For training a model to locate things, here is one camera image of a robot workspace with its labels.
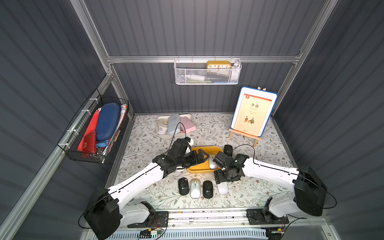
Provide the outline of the small white mouse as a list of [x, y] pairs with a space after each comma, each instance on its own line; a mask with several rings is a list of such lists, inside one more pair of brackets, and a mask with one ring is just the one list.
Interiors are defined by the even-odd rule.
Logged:
[[218, 165], [214, 162], [215, 154], [211, 154], [209, 157], [209, 168], [211, 170], [216, 170], [218, 168]]

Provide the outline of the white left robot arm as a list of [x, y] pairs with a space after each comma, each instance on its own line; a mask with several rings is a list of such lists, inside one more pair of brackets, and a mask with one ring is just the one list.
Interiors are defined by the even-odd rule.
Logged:
[[96, 188], [82, 215], [97, 239], [105, 240], [118, 228], [131, 224], [152, 223], [156, 211], [147, 203], [127, 207], [127, 203], [150, 185], [177, 169], [188, 169], [204, 163], [209, 154], [192, 150], [189, 137], [177, 139], [165, 154], [156, 156], [143, 170], [128, 180], [109, 188]]

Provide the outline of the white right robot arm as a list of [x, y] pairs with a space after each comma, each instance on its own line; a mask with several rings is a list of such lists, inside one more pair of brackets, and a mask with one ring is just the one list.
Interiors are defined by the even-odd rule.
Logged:
[[315, 217], [323, 214], [327, 187], [310, 167], [301, 170], [285, 168], [243, 154], [237, 154], [233, 158], [223, 152], [218, 153], [213, 162], [220, 167], [214, 171], [217, 185], [248, 177], [285, 187], [286, 192], [277, 194], [266, 202], [266, 209], [277, 218], [299, 211]]

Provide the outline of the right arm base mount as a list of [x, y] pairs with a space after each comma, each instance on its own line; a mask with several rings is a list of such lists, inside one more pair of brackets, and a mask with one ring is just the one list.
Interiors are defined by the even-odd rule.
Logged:
[[274, 216], [269, 211], [263, 211], [262, 208], [247, 209], [246, 217], [250, 225], [282, 225], [283, 227], [289, 223], [287, 216], [281, 218]]

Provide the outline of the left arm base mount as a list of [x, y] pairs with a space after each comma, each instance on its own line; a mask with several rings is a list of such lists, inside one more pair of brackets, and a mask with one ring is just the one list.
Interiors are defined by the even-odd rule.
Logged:
[[127, 225], [127, 228], [165, 228], [168, 226], [169, 212], [160, 211], [151, 213], [143, 223]]

